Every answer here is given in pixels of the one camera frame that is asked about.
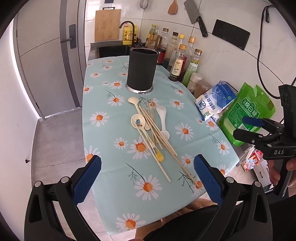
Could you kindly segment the person's right hand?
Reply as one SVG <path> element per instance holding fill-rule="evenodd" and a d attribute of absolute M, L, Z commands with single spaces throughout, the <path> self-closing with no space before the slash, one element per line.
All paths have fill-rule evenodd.
<path fill-rule="evenodd" d="M 268 163 L 268 170 L 269 170 L 269 179 L 270 179 L 271 183 L 274 186 L 276 186 L 280 180 L 280 174 L 275 169 L 275 161 L 270 160 L 270 161 L 267 161 L 267 163 Z M 287 170 L 292 171 L 292 177 L 291 177 L 290 183 L 288 185 L 288 187 L 292 187 L 295 185 L 295 180 L 296 180 L 296 177 L 295 177 L 296 159 L 295 158 L 292 158 L 291 160 L 288 161 Z"/>

